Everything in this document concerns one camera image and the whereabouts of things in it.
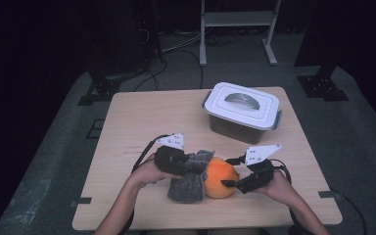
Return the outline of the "white metal stand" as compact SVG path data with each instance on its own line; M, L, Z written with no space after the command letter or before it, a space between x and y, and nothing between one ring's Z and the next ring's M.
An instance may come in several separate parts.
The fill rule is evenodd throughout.
M200 46L199 64L207 64L206 29L212 27L240 27L240 26L267 26L268 33L262 40L267 59L272 66L278 64L271 47L271 40L277 23L277 18L282 0L274 0L274 7L271 11L257 12L207 12L206 0L201 0L200 20Z

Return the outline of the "white box lid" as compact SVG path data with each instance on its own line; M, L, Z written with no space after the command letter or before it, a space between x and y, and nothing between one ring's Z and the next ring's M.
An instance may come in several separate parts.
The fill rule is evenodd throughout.
M204 102L209 115L258 130L275 129L279 99L269 93L219 82Z

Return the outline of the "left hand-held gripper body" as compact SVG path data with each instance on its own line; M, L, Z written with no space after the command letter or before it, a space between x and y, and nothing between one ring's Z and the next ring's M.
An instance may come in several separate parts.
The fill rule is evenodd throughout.
M185 163L189 157L184 153L182 133L161 136L155 143L160 145L155 153L155 164L159 170L175 175L188 173Z

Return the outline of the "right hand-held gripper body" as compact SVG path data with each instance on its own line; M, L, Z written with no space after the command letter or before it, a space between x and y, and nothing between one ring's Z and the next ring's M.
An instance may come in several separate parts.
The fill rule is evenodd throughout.
M266 186L274 176L274 166L269 157L282 148L281 145L252 146L242 158L251 173L237 181L235 186L243 194Z

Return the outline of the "orange plush toy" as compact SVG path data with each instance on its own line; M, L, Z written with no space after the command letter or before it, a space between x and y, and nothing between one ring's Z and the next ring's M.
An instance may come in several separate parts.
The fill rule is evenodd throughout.
M213 157L208 164L207 179L204 182L206 195L214 199L229 197L235 189L224 186L221 181L238 181L239 178L240 175L232 164L222 158Z

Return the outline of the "dark equipment stand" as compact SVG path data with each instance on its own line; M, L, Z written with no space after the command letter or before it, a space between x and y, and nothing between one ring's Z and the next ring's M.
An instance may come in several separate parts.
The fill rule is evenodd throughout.
M158 0L134 0L133 6L143 52L148 59L159 59L163 64L165 59L159 37Z

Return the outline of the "black stand with base plate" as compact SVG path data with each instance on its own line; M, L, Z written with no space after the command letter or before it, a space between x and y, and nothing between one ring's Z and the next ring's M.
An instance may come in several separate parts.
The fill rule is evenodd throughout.
M87 92L80 97L78 106L91 106L95 102L111 101L118 93L123 82L135 76L132 71L122 71L104 62L88 64L91 84Z
M315 74L300 75L298 81L308 98L325 101L348 101L345 92L333 81L338 65L339 42L335 34L334 0L315 0L305 36L295 61L296 67L318 66Z

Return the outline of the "black tape strip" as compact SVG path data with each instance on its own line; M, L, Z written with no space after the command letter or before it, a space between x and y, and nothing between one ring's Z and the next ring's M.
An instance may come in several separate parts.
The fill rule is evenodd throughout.
M332 191L332 190L319 191L318 195L321 199L326 199L326 198L333 198L335 200L342 200L343 199L343 197L341 196L340 193L338 193L336 191Z
M88 205L91 204L92 198L91 197L84 197L84 198L78 198L77 200L70 202L71 208L76 208L78 205Z

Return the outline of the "person's right hand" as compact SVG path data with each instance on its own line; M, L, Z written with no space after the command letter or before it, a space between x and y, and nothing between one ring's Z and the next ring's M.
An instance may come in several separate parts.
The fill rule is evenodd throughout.
M266 186L256 189L255 193L263 194L286 206L291 206L298 199L297 192L280 170L275 170L273 179Z

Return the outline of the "clear brown storage box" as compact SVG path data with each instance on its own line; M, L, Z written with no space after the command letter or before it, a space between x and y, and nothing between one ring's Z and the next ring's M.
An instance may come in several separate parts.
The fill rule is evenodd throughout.
M282 116L282 111L280 110L278 114L278 123L280 122ZM275 129L269 129L269 130L258 130L253 129L247 126L243 126L240 124L233 123L228 120L224 120L219 117L213 117L209 115L209 121L210 121L210 129L218 134L224 135L226 137L245 142L248 144L257 144L262 135L269 130L275 130Z

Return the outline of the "person's left hand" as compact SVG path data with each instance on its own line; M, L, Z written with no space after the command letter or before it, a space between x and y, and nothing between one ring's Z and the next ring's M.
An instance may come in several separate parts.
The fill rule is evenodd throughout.
M181 179L180 175L162 172L153 162L143 163L126 180L133 189L140 190L148 184L155 184L164 179Z

